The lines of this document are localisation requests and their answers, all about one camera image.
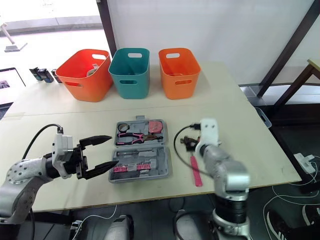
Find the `white wall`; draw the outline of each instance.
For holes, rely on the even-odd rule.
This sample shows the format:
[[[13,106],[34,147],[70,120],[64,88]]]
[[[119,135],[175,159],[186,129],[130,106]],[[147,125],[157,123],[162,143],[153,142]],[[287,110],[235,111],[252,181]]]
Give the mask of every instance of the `white wall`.
[[[313,0],[109,0],[118,48],[158,51],[185,47],[198,61],[224,62],[238,84],[260,83]],[[292,82],[292,66],[320,58],[319,20],[278,82]]]
[[[307,59],[320,59],[320,16],[316,19],[300,45],[297,47],[274,83],[291,83],[308,65]],[[320,80],[311,76],[307,83],[320,84]]]

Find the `orange basket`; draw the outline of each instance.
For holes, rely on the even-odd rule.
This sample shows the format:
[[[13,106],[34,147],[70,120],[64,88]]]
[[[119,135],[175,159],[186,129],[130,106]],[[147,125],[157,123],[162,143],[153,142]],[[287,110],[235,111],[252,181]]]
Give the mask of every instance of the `orange basket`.
[[[110,63],[107,51],[83,49],[62,64],[55,74],[74,98],[87,102],[99,102],[113,84],[108,71]],[[87,72],[94,68],[93,64],[98,65],[98,68],[92,75],[87,76]]]
[[[159,51],[161,82],[168,99],[190,98],[195,91],[201,68],[187,48]]]

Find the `power strip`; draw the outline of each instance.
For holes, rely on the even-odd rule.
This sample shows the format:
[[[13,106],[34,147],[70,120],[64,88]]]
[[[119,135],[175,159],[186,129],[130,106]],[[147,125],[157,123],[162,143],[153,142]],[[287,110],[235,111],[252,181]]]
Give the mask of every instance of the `power strip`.
[[[296,153],[294,154],[294,157],[302,167],[302,169],[305,171],[306,174],[313,174],[316,170],[314,166],[312,166],[310,160],[314,159],[315,157],[313,155],[308,155],[304,157],[302,153]]]

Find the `teal basket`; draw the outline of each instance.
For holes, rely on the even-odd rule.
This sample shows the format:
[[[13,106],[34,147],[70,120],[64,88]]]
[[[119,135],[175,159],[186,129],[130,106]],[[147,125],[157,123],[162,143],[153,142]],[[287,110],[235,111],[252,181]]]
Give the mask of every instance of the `teal basket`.
[[[121,48],[115,52],[109,73],[124,99],[144,99],[148,95],[149,55],[145,48]]]

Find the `pink screwdriver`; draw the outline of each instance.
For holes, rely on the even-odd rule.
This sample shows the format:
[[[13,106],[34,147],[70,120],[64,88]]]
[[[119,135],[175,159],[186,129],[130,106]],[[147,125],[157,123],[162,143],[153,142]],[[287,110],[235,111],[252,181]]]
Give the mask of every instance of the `pink screwdriver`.
[[[201,179],[201,176],[200,176],[200,173],[199,173],[197,159],[193,155],[192,152],[191,152],[190,162],[191,162],[191,166],[193,167],[192,171],[193,171],[193,177],[194,177],[194,181],[195,181],[195,186],[196,187],[201,187],[203,184],[202,184],[202,179]]]

